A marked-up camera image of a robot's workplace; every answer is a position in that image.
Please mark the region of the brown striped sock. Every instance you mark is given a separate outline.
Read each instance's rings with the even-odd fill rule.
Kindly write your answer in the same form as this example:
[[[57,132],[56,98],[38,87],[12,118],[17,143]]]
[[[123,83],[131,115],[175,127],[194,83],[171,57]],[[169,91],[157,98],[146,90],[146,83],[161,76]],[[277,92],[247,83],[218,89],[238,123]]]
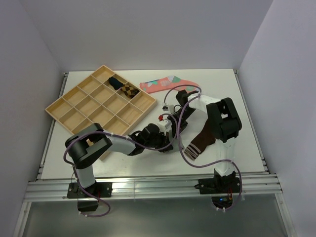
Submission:
[[[184,154],[189,159],[196,160],[196,158],[202,154],[208,146],[214,144],[215,141],[216,139],[212,134],[210,121],[207,119],[201,132],[185,148]]]

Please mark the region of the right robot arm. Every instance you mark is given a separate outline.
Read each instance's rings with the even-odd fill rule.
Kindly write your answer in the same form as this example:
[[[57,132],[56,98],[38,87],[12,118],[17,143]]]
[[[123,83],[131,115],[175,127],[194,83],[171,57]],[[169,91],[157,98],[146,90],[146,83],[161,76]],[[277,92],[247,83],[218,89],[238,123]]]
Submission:
[[[190,144],[180,152],[184,159],[194,161],[210,145],[218,145],[214,166],[214,188],[218,192],[225,192],[231,182],[236,178],[238,169],[234,165],[234,149],[236,138],[242,128],[241,120],[231,98],[215,99],[200,94],[197,91],[187,93],[185,90],[178,91],[176,99],[181,109],[176,113],[178,125],[175,133],[180,132],[187,126],[186,119],[195,111],[199,110],[207,114],[207,121],[202,131]]]

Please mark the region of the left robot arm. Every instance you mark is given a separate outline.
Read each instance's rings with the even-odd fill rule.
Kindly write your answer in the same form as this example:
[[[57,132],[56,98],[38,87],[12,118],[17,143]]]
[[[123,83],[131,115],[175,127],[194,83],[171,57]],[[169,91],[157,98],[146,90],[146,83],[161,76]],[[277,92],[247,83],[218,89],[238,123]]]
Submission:
[[[167,152],[173,149],[171,143],[175,136],[173,127],[162,129],[153,123],[125,137],[111,134],[98,123],[88,126],[65,142],[66,151],[73,160],[79,179],[78,191],[84,197],[98,194],[92,165],[103,153],[117,152],[136,156],[145,149]]]

